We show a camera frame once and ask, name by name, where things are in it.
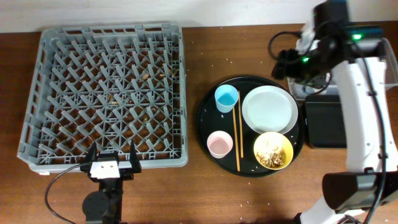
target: gray plastic dish rack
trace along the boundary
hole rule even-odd
[[[133,142],[142,168],[181,167],[186,108],[175,24],[47,29],[17,156],[40,174],[61,172],[96,142],[99,152],[118,151],[125,168]]]

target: round black tray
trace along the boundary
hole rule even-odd
[[[213,160],[217,165],[222,167],[224,170],[236,175],[243,177],[264,177],[267,175],[275,174],[280,170],[270,170],[261,166],[256,160],[253,153],[254,141],[260,135],[259,133],[253,131],[242,118],[242,130],[243,130],[243,159],[240,158],[241,171],[238,172],[236,167],[236,151],[235,143],[234,146],[224,158],[215,159],[208,151],[207,148],[207,138],[214,131],[225,131],[234,139],[234,127],[233,127],[233,114],[232,111],[229,113],[221,113],[216,108],[214,93],[220,85],[229,84],[234,86],[241,94],[241,103],[243,103],[246,95],[253,89],[264,86],[272,85],[284,89],[276,82],[273,82],[266,78],[255,77],[255,76],[243,76],[236,77],[226,81],[221,82],[214,88],[212,88],[207,95],[204,97],[200,103],[198,114],[197,114],[197,133],[199,142],[207,154],[207,156]],[[239,140],[239,116],[238,116],[238,104],[235,106],[236,112],[236,125],[238,131],[238,144]],[[304,144],[304,132],[305,123],[304,118],[298,110],[298,119],[294,127],[286,134],[284,134],[292,143],[294,150],[294,159],[300,154],[301,148]]]

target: yellow bowl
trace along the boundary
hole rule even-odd
[[[282,159],[284,164],[276,167],[271,168],[267,167],[260,162],[260,158],[257,156],[257,152],[269,152],[273,150],[275,147],[282,147],[283,155]],[[280,170],[287,167],[293,159],[293,146],[292,143],[285,137],[283,134],[275,133],[275,132],[268,132],[260,135],[256,142],[254,143],[254,156],[256,157],[258,163],[267,169],[272,170]]]

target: chopsticks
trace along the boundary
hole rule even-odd
[[[235,107],[232,109],[233,118],[234,118],[234,133],[235,133],[235,150],[236,150],[236,167],[238,168],[238,172],[241,171],[241,165],[239,163],[239,148],[238,148],[238,134],[236,133],[236,118],[235,118]]]
[[[243,132],[242,132],[242,109],[241,109],[241,92],[238,92],[239,103],[239,129],[241,132],[241,158],[243,158]]]

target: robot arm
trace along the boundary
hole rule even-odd
[[[296,50],[279,54],[272,75],[294,74],[288,76],[308,83],[329,72],[337,82],[348,172],[325,175],[323,197],[295,218],[301,224],[332,224],[346,214],[358,215],[398,197],[398,152],[384,91],[384,41],[380,28],[349,22],[345,1],[320,4],[314,10],[313,25],[304,28]]]

